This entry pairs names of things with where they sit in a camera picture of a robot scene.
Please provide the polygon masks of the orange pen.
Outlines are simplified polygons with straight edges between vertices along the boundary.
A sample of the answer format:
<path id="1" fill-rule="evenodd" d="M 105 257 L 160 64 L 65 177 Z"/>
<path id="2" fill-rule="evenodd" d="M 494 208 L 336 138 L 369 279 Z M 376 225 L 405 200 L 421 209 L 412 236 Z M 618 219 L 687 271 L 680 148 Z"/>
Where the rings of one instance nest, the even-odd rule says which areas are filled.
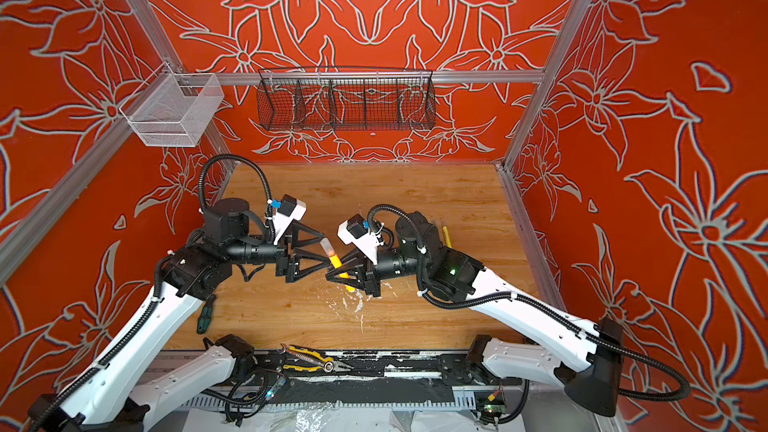
<path id="1" fill-rule="evenodd" d="M 333 255 L 333 256 L 330 258 L 330 261 L 331 261 L 331 264 L 333 265 L 333 267 L 334 267 L 335 269 L 339 269 L 339 268 L 341 268 L 341 267 L 342 267 L 342 261 L 341 261 L 341 259 L 340 259 L 340 258 L 339 258 L 337 255 Z M 349 277 L 349 275 L 348 275 L 347 273 L 342 273 L 342 274 L 341 274 L 341 277 L 342 277 L 342 278 L 348 278 L 348 277 Z M 346 289 L 347 289 L 347 291 L 348 291 L 348 292 L 350 292 L 350 293 L 353 293 L 353 292 L 355 291 L 355 288 L 353 288 L 353 287 L 351 287 L 351 286 L 347 286 L 347 287 L 346 287 Z"/>

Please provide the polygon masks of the yellow pen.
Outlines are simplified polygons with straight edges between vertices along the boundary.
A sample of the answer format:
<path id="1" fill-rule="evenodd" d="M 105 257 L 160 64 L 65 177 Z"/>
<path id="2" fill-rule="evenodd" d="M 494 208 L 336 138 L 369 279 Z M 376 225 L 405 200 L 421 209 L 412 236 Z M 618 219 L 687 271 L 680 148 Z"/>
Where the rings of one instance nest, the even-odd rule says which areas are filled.
<path id="1" fill-rule="evenodd" d="M 451 241 L 451 237 L 450 237 L 450 233 L 449 233 L 448 227 L 443 225 L 441 227 L 441 230 L 442 230 L 442 234 L 443 234 L 444 244 L 447 247 L 452 248 L 452 241 Z"/>

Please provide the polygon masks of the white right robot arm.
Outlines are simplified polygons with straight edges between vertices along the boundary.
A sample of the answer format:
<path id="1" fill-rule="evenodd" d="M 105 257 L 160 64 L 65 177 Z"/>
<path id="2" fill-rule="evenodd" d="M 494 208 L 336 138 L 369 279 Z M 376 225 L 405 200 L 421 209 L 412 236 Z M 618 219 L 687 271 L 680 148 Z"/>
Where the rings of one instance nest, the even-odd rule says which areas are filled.
<path id="1" fill-rule="evenodd" d="M 335 261 L 328 281 L 378 297 L 383 282 L 414 277 L 418 295 L 431 305 L 484 314 L 530 339 L 523 346 L 488 337 L 475 341 L 472 361 L 499 379 L 559 387 L 577 405 L 605 417 L 615 415 L 620 397 L 677 402 L 690 394 L 681 372 L 625 347 L 617 322 L 579 318 L 523 292 L 446 245 L 436 225 L 419 212 L 378 204 L 366 216 L 342 222 L 337 235 L 354 249 Z M 625 359 L 664 373 L 676 387 L 661 392 L 621 387 Z"/>

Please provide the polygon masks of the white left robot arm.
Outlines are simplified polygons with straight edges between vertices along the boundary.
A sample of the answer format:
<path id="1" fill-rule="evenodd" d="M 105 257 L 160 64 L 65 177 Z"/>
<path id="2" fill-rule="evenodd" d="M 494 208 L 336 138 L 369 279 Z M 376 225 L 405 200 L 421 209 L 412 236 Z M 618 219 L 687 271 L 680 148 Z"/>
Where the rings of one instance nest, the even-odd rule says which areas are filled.
<path id="1" fill-rule="evenodd" d="M 207 174 L 217 163 L 239 162 L 259 176 L 266 204 L 262 216 L 247 201 L 225 198 L 209 202 Z M 180 405 L 246 367 L 250 345 L 226 336 L 197 358 L 154 382 L 143 373 L 179 327 L 213 297 L 235 267 L 260 270 L 272 264 L 276 274 L 296 282 L 331 259 L 304 250 L 296 235 L 303 229 L 306 204 L 290 195 L 273 197 L 263 170 L 236 154 L 208 159 L 198 175 L 197 197 L 203 217 L 186 244 L 169 252 L 154 267 L 147 297 L 125 326 L 91 364 L 56 394 L 40 396 L 30 407 L 32 431 L 148 431 Z"/>

